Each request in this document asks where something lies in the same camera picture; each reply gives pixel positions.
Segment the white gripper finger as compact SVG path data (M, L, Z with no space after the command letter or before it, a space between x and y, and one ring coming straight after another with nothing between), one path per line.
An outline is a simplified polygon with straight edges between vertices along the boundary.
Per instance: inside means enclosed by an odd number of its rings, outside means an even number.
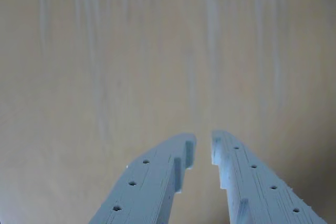
M168 223L186 169L194 162L196 137L170 137L132 161L90 223Z
M272 169L232 134L212 132L212 163L231 223L324 223Z

